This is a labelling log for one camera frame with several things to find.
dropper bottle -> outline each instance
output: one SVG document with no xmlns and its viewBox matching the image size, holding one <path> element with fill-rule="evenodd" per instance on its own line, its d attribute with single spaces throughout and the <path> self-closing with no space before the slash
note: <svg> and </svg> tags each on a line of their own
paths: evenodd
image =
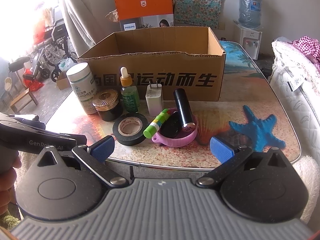
<svg viewBox="0 0 320 240">
<path fill-rule="evenodd" d="M 124 107 L 128 113 L 138 112 L 138 107 L 140 106 L 139 94 L 136 86 L 132 85 L 132 78 L 128 74 L 125 67 L 120 69 L 121 71 L 121 94 L 124 102 Z"/>
</svg>

blue starfish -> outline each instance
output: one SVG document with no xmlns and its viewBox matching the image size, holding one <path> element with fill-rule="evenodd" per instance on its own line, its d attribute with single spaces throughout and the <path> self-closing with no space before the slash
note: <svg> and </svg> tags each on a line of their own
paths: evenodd
<svg viewBox="0 0 320 240">
<path fill-rule="evenodd" d="M 274 114 L 271 114 L 265 120 L 262 120 L 256 118 L 248 106 L 243 106 L 243 110 L 248 119 L 248 123 L 239 124 L 230 121 L 229 125 L 233 130 L 251 138 L 253 143 L 252 150 L 262 152 L 266 145 L 278 147 L 280 149 L 285 147 L 285 142 L 279 140 L 271 133 L 277 121 Z"/>
</svg>

green cap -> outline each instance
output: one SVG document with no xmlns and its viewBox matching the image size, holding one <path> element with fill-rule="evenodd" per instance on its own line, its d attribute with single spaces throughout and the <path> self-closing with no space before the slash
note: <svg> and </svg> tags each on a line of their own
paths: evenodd
<svg viewBox="0 0 320 240">
<path fill-rule="evenodd" d="M 151 139 L 157 132 L 157 128 L 155 128 L 153 125 L 149 125 L 144 131 L 143 131 L 143 135 L 148 138 Z"/>
</svg>

red bag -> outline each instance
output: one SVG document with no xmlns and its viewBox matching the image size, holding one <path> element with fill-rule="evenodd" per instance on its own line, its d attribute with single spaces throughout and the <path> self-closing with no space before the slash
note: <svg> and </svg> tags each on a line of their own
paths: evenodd
<svg viewBox="0 0 320 240">
<path fill-rule="evenodd" d="M 40 20 L 33 27 L 33 44 L 37 45 L 44 41 L 45 21 Z"/>
<path fill-rule="evenodd" d="M 32 75 L 32 71 L 29 68 L 26 68 L 26 70 L 24 71 L 24 74 Z M 37 91 L 39 88 L 44 86 L 44 84 L 39 82 L 38 80 L 31 81 L 23 78 L 23 82 L 31 92 Z"/>
</svg>

hand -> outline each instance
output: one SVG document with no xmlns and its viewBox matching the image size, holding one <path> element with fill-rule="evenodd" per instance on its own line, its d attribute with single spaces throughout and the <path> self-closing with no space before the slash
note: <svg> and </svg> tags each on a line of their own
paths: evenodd
<svg viewBox="0 0 320 240">
<path fill-rule="evenodd" d="M 19 157 L 16 158 L 12 166 L 17 169 L 21 167 Z M 8 171 L 0 175 L 0 215 L 4 214 L 8 210 L 8 203 L 10 202 L 9 190 L 17 178 L 14 168 L 10 168 Z"/>
</svg>

